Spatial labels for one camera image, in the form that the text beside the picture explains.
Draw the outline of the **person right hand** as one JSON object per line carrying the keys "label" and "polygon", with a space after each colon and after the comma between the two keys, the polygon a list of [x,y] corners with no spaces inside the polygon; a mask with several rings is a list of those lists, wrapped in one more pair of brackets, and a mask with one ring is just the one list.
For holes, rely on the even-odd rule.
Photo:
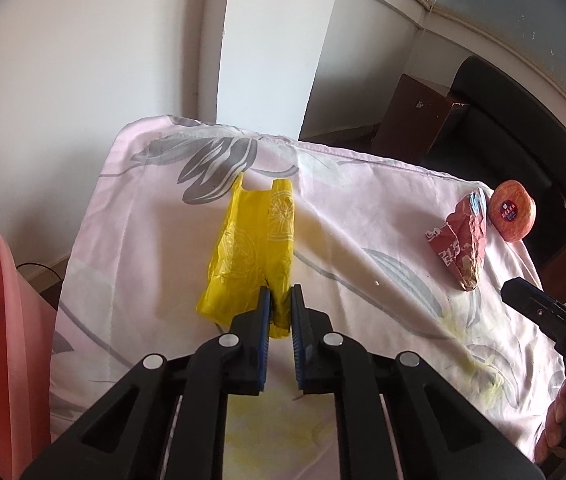
{"label": "person right hand", "polygon": [[534,462],[542,464],[562,440],[561,424],[566,419],[566,378],[556,398],[550,404],[544,429],[541,431],[534,448]]}

